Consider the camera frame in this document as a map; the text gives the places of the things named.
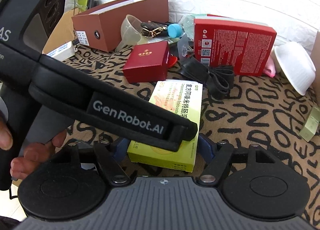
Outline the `person's left hand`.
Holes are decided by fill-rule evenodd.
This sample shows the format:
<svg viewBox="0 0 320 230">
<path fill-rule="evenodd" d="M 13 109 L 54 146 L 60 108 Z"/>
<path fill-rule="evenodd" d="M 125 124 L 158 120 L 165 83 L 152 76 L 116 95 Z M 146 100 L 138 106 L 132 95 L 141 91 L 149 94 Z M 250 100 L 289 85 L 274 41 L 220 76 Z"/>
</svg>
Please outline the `person's left hand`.
<svg viewBox="0 0 320 230">
<path fill-rule="evenodd" d="M 30 143 L 23 152 L 21 157 L 16 157 L 11 161 L 10 174 L 18 180 L 25 179 L 37 167 L 46 162 L 55 154 L 56 148 L 63 146 L 66 139 L 67 131 L 63 130 L 46 144 L 34 142 Z"/>
</svg>

